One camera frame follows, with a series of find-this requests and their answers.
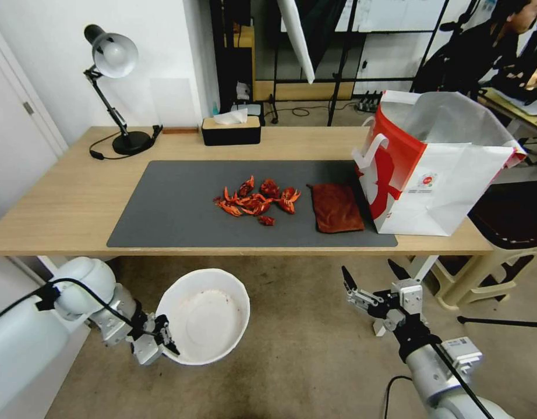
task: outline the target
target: tissue box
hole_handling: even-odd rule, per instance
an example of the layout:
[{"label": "tissue box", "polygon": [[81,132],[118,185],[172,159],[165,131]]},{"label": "tissue box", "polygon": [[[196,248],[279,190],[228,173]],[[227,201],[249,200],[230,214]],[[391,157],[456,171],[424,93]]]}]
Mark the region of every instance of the tissue box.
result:
[{"label": "tissue box", "polygon": [[214,118],[203,120],[204,145],[259,144],[261,123],[257,116],[248,116],[247,121],[233,125],[221,125]]}]

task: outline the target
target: floor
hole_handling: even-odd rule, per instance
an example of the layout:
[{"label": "floor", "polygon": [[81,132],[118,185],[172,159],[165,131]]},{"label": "floor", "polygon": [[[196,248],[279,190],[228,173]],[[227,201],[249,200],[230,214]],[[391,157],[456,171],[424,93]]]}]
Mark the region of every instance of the floor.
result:
[{"label": "floor", "polygon": [[[297,105],[315,104],[279,102],[278,107]],[[281,111],[280,125],[326,125],[326,109],[310,112],[300,118]],[[351,106],[335,114],[337,125],[360,125],[364,118]],[[47,418],[382,417],[388,381],[409,371],[397,354],[394,336],[374,337],[372,320],[346,303],[341,265],[369,291],[386,289],[394,280],[386,259],[377,257],[114,260],[117,279],[149,311],[155,310],[164,290],[189,271],[217,267],[231,272],[249,293],[249,326],[232,353],[205,367],[184,367],[167,358],[139,367],[128,345],[105,348],[94,330]],[[444,340],[469,336],[485,355],[474,373],[475,392],[515,418],[537,418],[537,329],[463,326],[456,321],[461,313],[537,321],[537,267],[511,291],[508,301],[479,301],[460,312],[438,305],[430,291],[437,286],[431,275],[425,284],[424,313],[432,332]],[[394,384],[389,417],[426,417],[411,383]]]},{"label": "floor", "polygon": [[[372,113],[361,112],[357,110],[355,104],[357,101],[337,101],[333,115],[333,126],[359,126]],[[327,126],[328,121],[328,101],[286,101],[277,102],[278,111],[277,126]],[[264,114],[267,126],[273,126],[271,120],[273,114],[267,114],[272,111],[268,102],[264,104]]]}]

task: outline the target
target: lamp arm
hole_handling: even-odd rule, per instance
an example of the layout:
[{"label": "lamp arm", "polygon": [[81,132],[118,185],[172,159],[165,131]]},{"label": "lamp arm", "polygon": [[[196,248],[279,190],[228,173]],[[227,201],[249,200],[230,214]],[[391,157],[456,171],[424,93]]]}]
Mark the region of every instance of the lamp arm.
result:
[{"label": "lamp arm", "polygon": [[88,79],[88,81],[92,84],[94,87],[94,90],[100,97],[101,101],[104,103],[105,107],[107,108],[107,112],[109,112],[109,115],[115,121],[119,129],[121,130],[121,135],[124,138],[127,138],[129,136],[129,133],[127,132],[127,123],[125,122],[124,118],[121,116],[121,114],[117,111],[117,109],[113,108],[107,99],[105,98],[104,94],[100,90],[98,86],[97,80],[102,76],[102,74],[96,70],[96,66],[93,65],[86,71],[84,71],[84,75]]}]

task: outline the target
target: door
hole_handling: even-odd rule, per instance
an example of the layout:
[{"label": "door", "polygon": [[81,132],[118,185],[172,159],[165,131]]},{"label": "door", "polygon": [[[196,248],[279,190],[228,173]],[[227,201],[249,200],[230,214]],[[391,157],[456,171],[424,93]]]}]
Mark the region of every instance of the door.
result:
[{"label": "door", "polygon": [[57,161],[35,118],[36,106],[0,46],[0,218]]}]

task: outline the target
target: white bowl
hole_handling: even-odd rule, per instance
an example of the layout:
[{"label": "white bowl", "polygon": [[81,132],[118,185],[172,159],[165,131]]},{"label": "white bowl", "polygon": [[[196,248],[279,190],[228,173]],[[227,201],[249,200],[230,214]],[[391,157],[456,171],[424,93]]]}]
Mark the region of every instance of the white bowl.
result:
[{"label": "white bowl", "polygon": [[185,365],[210,364],[241,340],[249,322],[249,296],[243,284],[222,269],[200,269],[182,276],[162,296],[156,314],[165,314],[181,355],[164,349]]}]

